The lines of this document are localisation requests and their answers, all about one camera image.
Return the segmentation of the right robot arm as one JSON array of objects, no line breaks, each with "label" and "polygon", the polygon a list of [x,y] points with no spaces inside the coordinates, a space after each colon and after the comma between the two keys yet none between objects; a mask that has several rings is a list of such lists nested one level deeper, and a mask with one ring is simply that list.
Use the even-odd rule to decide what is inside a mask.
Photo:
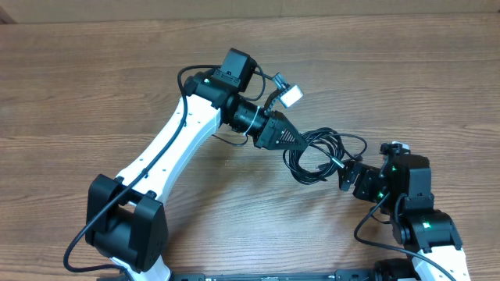
[{"label": "right robot arm", "polygon": [[393,251],[404,258],[377,261],[371,269],[338,269],[337,280],[468,280],[463,242],[450,215],[434,207],[428,158],[410,153],[387,154],[376,168],[348,161],[339,187],[352,187],[354,197],[388,215],[396,241]]}]

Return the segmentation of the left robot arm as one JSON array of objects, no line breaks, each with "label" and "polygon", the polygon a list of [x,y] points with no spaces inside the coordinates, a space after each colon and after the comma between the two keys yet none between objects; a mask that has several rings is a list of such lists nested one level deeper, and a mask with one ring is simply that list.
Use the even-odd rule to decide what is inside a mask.
[{"label": "left robot arm", "polygon": [[223,124],[257,148],[303,151],[307,144],[276,102],[292,106],[303,93],[277,73],[266,75],[248,54],[232,48],[221,65],[195,65],[177,79],[180,100],[150,145],[117,176],[98,175],[87,197],[87,244],[110,259],[120,280],[168,280],[163,262],[165,206],[179,175]]}]

